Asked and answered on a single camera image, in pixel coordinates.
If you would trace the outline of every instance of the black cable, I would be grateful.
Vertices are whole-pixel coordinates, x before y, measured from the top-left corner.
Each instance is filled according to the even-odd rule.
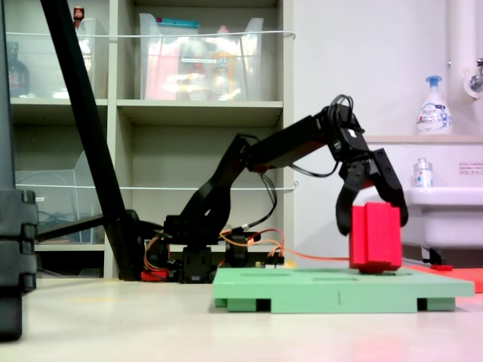
[[[272,201],[272,209],[269,211],[268,214],[266,214],[264,217],[262,217],[260,220],[257,220],[255,222],[251,222],[248,224],[249,228],[253,228],[254,226],[257,226],[261,224],[262,222],[268,220],[269,217],[273,214],[273,211],[275,211],[275,208],[277,207],[278,199],[277,199],[277,191],[275,190],[275,184],[273,183],[272,179],[268,177],[266,174],[261,173],[260,178],[263,182],[263,184],[266,187],[266,190],[269,194],[270,200]]]
[[[335,123],[342,123],[344,120],[342,119],[342,115],[340,114],[339,110],[339,105],[341,105],[344,101],[347,101],[348,108],[349,108],[349,113],[347,115],[347,119],[345,120],[346,122],[351,123],[352,120],[352,110],[354,109],[354,100],[350,96],[346,96],[344,94],[340,94],[337,97],[334,98],[334,100],[331,102],[331,104],[328,107],[328,121],[332,123],[332,128],[335,128]],[[304,170],[302,167],[298,167],[295,164],[290,164],[288,165],[291,169],[296,170],[297,172],[300,172],[304,175],[307,176],[312,176],[312,177],[329,177],[335,173],[337,170],[337,167],[339,166],[339,161],[336,161],[334,165],[334,169],[330,173],[315,173],[312,171]]]
[[[298,167],[295,164],[289,165],[289,168],[296,170],[297,172],[303,173],[304,175],[307,175],[307,176],[325,178],[325,177],[329,177],[329,176],[333,175],[334,172],[337,170],[338,166],[339,166],[339,161],[337,161],[335,163],[334,169],[330,173],[315,173],[315,172],[312,172],[312,171],[307,171],[307,170],[304,170],[302,167]]]

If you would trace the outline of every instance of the white sink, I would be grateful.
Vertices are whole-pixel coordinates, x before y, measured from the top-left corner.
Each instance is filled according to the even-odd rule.
[[[483,248],[483,188],[435,187],[405,190],[408,224],[404,244]]]
[[[414,206],[483,207],[483,187],[414,187],[405,191],[405,197]]]

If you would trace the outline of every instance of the green board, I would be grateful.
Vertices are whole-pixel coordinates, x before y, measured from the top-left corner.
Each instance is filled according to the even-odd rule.
[[[215,306],[272,313],[397,313],[453,311],[456,296],[473,296],[460,281],[400,268],[362,275],[354,269],[219,268]]]

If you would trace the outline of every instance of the pipe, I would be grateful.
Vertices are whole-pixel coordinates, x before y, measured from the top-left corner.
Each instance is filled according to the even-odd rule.
[[[451,67],[448,101],[455,133],[479,132],[475,129],[475,99],[469,80],[477,74],[478,44],[477,0],[448,0],[448,38]]]

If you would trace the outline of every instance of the faucet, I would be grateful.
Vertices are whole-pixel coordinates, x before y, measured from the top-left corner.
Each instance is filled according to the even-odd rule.
[[[483,91],[483,58],[478,58],[476,60],[476,65],[479,70],[478,75],[474,75],[469,80],[469,87],[473,92],[481,92]]]

